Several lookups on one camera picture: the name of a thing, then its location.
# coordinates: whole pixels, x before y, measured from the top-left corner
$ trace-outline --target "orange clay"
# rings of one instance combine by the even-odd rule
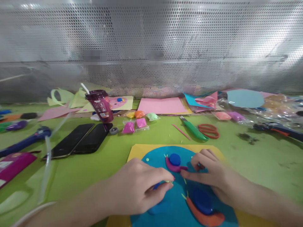
[[[212,215],[204,215],[202,214],[193,204],[189,197],[186,197],[186,203],[189,209],[192,211],[195,218],[200,222],[201,225],[205,225],[208,227],[219,226],[224,222],[224,214],[220,212],[216,212]]]

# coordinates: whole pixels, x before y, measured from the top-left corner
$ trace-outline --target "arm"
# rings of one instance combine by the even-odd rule
[[[208,173],[181,175],[189,180],[210,185],[225,204],[282,226],[302,226],[303,210],[291,200],[276,192],[255,184],[236,171],[222,164],[211,150],[201,150],[191,161],[196,171],[207,167]]]
[[[24,222],[22,227],[89,227],[109,215],[133,215],[158,204],[174,181],[163,168],[154,168],[139,159],[130,160],[114,176],[87,188],[76,197],[58,202]]]

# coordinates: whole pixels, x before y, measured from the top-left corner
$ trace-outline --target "magenta package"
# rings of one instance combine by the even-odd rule
[[[31,153],[13,153],[0,161],[0,188],[37,159]]]
[[[134,133],[135,132],[135,123],[127,122],[123,128],[122,133]]]
[[[146,120],[145,118],[139,118],[136,120],[136,123],[137,123],[137,127],[138,128],[143,128],[146,126]]]

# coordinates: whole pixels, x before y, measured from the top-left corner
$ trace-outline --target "plastic tumbler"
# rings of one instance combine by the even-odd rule
[[[92,104],[96,114],[98,114],[104,123],[109,123],[114,119],[106,91],[93,90],[90,91],[90,94],[85,94],[85,97]]]

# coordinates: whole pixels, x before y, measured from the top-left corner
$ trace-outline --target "light blue paper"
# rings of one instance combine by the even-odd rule
[[[258,108],[264,104],[264,98],[258,91],[231,90],[227,92],[228,103],[241,108]]]
[[[189,105],[191,106],[199,106],[199,107],[205,107],[205,108],[209,108],[209,109],[212,109],[211,107],[208,107],[208,106],[204,106],[204,105],[200,105],[196,102],[196,98],[200,98],[200,96],[196,97],[196,96],[192,96],[192,95],[188,95],[188,94],[185,94],[185,98],[186,98],[186,101],[188,102]]]

